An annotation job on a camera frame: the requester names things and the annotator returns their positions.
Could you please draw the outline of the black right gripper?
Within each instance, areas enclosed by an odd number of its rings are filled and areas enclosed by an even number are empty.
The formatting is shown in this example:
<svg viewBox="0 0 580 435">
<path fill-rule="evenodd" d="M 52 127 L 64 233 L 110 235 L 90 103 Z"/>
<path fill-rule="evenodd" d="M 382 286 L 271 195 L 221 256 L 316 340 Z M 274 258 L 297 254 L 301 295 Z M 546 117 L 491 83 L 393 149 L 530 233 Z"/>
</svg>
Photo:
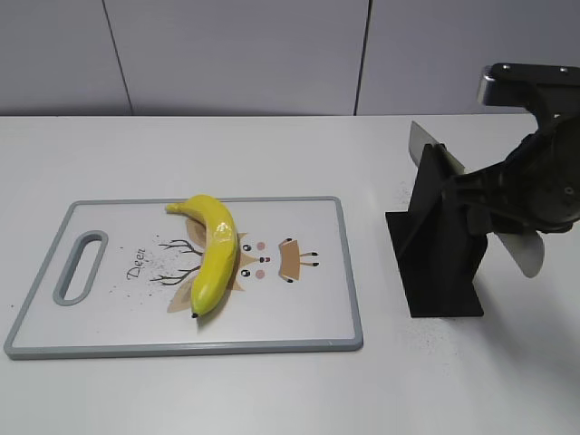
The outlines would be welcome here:
<svg viewBox="0 0 580 435">
<path fill-rule="evenodd" d="M 537 129 L 497 164 L 452 176 L 442 196 L 467 206 L 468 232 L 565 233 L 579 220 L 579 100 L 564 111 L 546 87 L 523 84 L 518 101 Z"/>
</svg>

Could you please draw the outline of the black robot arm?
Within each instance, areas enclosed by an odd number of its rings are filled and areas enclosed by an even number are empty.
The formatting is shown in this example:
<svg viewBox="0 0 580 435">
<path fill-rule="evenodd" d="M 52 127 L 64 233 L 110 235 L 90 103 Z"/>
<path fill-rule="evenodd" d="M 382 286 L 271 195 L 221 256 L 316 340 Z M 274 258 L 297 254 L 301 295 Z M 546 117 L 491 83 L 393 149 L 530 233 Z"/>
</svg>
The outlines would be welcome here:
<svg viewBox="0 0 580 435">
<path fill-rule="evenodd" d="M 537 128 L 503 160 L 452 179 L 469 232 L 565 233 L 579 219 L 579 70 L 495 63 L 481 80 L 487 106 L 523 108 Z"/>
</svg>

